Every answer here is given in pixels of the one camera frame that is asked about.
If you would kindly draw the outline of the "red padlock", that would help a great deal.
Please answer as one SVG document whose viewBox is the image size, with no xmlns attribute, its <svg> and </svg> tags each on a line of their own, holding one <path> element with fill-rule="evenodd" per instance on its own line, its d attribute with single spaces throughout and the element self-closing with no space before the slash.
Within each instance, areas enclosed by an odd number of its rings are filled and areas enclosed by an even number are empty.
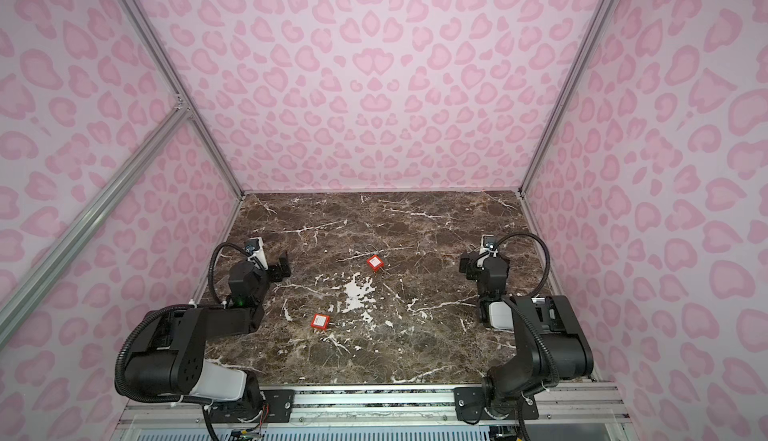
<svg viewBox="0 0 768 441">
<path fill-rule="evenodd" d="M 373 255 L 367 260 L 367 264 L 373 272 L 378 272 L 384 267 L 383 260 L 378 255 Z"/>
<path fill-rule="evenodd" d="M 325 331 L 330 324 L 330 316 L 328 314 L 317 313 L 311 320 L 311 327 L 316 330 Z"/>
</svg>

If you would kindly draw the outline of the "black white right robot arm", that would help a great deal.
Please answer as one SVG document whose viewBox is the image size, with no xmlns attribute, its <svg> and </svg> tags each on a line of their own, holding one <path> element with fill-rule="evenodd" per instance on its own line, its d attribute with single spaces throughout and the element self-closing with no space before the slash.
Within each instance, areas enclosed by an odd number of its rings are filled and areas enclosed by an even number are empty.
<svg viewBox="0 0 768 441">
<path fill-rule="evenodd" d="M 592 374 L 594 356 L 567 297 L 507 294 L 509 263 L 489 251 L 463 254 L 459 272 L 476 284 L 480 322 L 514 335 L 515 354 L 483 378 L 484 415 L 520 416 L 535 395 Z"/>
</svg>

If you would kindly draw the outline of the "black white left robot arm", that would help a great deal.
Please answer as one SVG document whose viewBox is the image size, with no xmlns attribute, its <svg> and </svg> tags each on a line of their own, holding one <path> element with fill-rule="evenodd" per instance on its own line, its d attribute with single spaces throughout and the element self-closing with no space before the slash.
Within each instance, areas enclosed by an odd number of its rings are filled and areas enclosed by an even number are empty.
<svg viewBox="0 0 768 441">
<path fill-rule="evenodd" d="M 264 404 L 257 378 L 208 362 L 206 344 L 256 332 L 270 286 L 290 276 L 287 255 L 267 267 L 257 260 L 241 261 L 230 269 L 230 296 L 224 303 L 149 312 L 118 353 L 116 391 L 146 404 L 185 402 L 255 416 Z"/>
</svg>

